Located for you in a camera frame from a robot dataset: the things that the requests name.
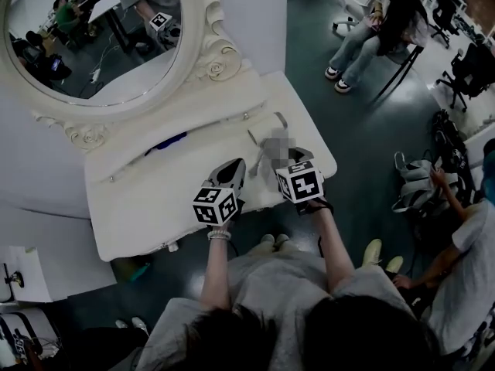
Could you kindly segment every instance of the white chair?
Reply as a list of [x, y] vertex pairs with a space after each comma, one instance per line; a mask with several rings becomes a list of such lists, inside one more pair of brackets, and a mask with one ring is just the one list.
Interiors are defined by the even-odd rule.
[[357, 0], [339, 0], [343, 11], [348, 15], [346, 21], [333, 23], [333, 30], [337, 30], [339, 25], [347, 25], [347, 30], [351, 26], [357, 25], [365, 16], [371, 14], [374, 6], [374, 0], [368, 0], [366, 3]]

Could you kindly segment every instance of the black office chair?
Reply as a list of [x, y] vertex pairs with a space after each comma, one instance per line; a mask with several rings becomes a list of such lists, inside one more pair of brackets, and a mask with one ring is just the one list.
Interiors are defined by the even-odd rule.
[[446, 48], [448, 49], [450, 47], [450, 36], [445, 31], [459, 35], [456, 27], [452, 25], [452, 18], [456, 14], [457, 6], [453, 0], [438, 0], [438, 2], [439, 6], [433, 10], [433, 20], [436, 25], [430, 23], [430, 26], [436, 30], [436, 33], [432, 34], [432, 39], [440, 35], [445, 40]]
[[436, 84], [444, 83], [447, 87], [454, 91], [454, 98], [450, 108], [454, 108], [456, 98], [459, 95], [463, 102], [463, 113], [466, 113], [467, 106], [464, 101], [463, 94], [471, 97], [476, 97], [484, 90], [495, 83], [495, 56], [484, 45], [477, 46], [470, 44], [466, 56], [461, 60], [463, 51], [460, 49], [456, 57], [452, 61], [452, 73], [454, 78], [444, 71], [443, 76], [449, 81], [438, 79]]

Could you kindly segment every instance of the gray t-shirt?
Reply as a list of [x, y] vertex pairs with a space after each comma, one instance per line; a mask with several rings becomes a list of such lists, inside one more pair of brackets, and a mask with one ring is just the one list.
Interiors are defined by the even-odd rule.
[[442, 282], [427, 323], [444, 354], [462, 348], [495, 302], [495, 206], [483, 200], [452, 235], [463, 258]]
[[[324, 259], [297, 251], [271, 256], [243, 256], [229, 263], [230, 298], [234, 305], [273, 318], [279, 327], [270, 370], [301, 370], [299, 351], [304, 314], [328, 297]], [[379, 267], [362, 267], [341, 281], [331, 294], [369, 295], [410, 311]], [[155, 369], [162, 360], [180, 352], [184, 325], [206, 309], [197, 301], [175, 298], [167, 304], [143, 349], [139, 371]]]

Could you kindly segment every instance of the round mirror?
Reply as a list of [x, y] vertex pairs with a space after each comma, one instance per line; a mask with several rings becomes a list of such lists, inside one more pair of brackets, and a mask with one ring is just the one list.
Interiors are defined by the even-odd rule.
[[148, 93], [181, 43], [180, 0], [12, 0], [11, 56], [35, 87], [88, 107]]

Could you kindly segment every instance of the sneaker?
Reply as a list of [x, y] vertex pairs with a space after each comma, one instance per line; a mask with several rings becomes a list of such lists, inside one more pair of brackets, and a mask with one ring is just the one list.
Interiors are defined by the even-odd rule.
[[380, 263], [381, 240], [374, 239], [368, 244], [363, 256], [363, 267]]
[[387, 272], [391, 272], [392, 274], [398, 274], [403, 263], [404, 263], [404, 258], [401, 256], [396, 256], [390, 260], [385, 270]]
[[266, 235], [263, 235], [263, 237], [260, 240], [260, 243], [261, 242], [270, 242], [271, 244], [275, 244], [275, 238], [273, 237], [273, 235], [267, 233]]
[[142, 331], [146, 333], [147, 336], [149, 336], [148, 327], [140, 318], [137, 317], [132, 318], [132, 325], [134, 326], [134, 328], [140, 328]]
[[347, 85], [344, 80], [340, 79], [338, 83], [335, 84], [335, 90], [339, 94], [346, 94], [351, 89], [353, 89], [350, 85]]
[[280, 235], [277, 236], [277, 240], [275, 241], [275, 247], [279, 248], [284, 242], [287, 242], [288, 240], [290, 240], [290, 238], [284, 233], [281, 233]]
[[115, 325], [117, 326], [117, 328], [129, 328], [129, 325], [119, 318], [115, 320]]
[[340, 71], [333, 69], [331, 66], [328, 66], [328, 69], [325, 71], [325, 77], [329, 80], [336, 80], [339, 75]]

